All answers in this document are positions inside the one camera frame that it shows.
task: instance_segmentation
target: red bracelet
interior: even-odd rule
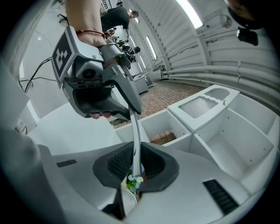
[[[81,33],[84,33],[84,32],[98,33],[103,37],[103,39],[105,39],[105,35],[103,33],[98,32],[98,31],[94,31],[94,30],[78,30],[78,31],[76,31],[76,34],[78,35],[78,34],[81,34]]]

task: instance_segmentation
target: black textured pad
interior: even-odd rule
[[[93,172],[102,185],[119,189],[132,165],[133,142],[98,158]]]
[[[141,163],[147,181],[140,185],[139,192],[157,192],[167,188],[179,175],[179,164],[169,154],[158,150],[164,146],[141,143]]]
[[[141,143],[141,163],[144,166],[147,181],[141,184],[138,189],[140,192],[162,191],[179,174],[177,161],[153,145]],[[132,159],[133,142],[130,142],[97,159],[93,165],[93,172],[102,185],[118,189],[130,170]]]
[[[119,113],[130,120],[129,110],[112,98],[110,87],[78,89],[74,90],[73,95],[77,106],[84,114]]]

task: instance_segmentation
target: brown tile floor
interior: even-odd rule
[[[150,142],[154,143],[154,144],[158,144],[158,145],[163,145],[163,144],[165,144],[167,142],[171,142],[175,139],[176,139],[175,135],[170,130],[170,131],[165,131],[163,133],[160,133],[160,134],[154,136],[153,138],[150,139]]]
[[[144,118],[164,110],[167,108],[167,106],[185,99],[201,90],[202,88],[193,87],[186,84],[177,84],[164,81],[156,82],[153,87],[149,88],[148,92],[142,93],[140,95],[143,105],[140,118]],[[122,127],[128,123],[128,121],[121,119],[111,122],[111,124],[114,125],[114,128]]]

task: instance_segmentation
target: drain grate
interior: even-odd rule
[[[74,159],[71,159],[71,160],[56,163],[56,165],[57,165],[58,168],[60,168],[60,167],[69,166],[69,165],[72,165],[72,164],[75,164],[75,163],[77,163],[77,161],[74,160]]]
[[[218,103],[198,97],[197,99],[183,105],[180,107],[181,110],[185,111],[188,115],[190,115],[193,118],[198,118],[202,114],[206,113],[210,109],[212,109],[214,106],[216,106]]]
[[[223,211],[224,215],[227,215],[234,209],[238,208],[238,204],[216,180],[205,181],[203,182],[203,185],[206,187],[219,208]]]

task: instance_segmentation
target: light fixture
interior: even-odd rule
[[[141,61],[142,61],[142,64],[144,65],[144,68],[146,69],[146,66],[145,66],[144,61],[143,61],[143,59],[142,59],[141,56],[140,56],[140,59],[141,59]]]
[[[147,36],[146,39],[147,39],[147,41],[148,41],[148,44],[149,44],[149,46],[150,46],[150,49],[152,50],[152,53],[153,53],[154,58],[157,59],[158,56],[157,56],[156,52],[154,51],[154,48],[153,48],[153,46],[152,46],[152,43],[151,43],[151,41],[150,41],[149,36]]]
[[[176,0],[183,10],[187,13],[189,19],[191,20],[195,29],[201,27],[203,24],[198,17],[196,11],[193,9],[192,5],[187,0]]]
[[[139,66],[139,68],[140,68],[141,72],[143,72],[139,63],[138,63],[138,66]]]
[[[131,36],[130,36],[130,39],[131,39],[131,41],[132,41],[134,47],[136,47],[136,45],[135,45],[134,41],[132,40]]]

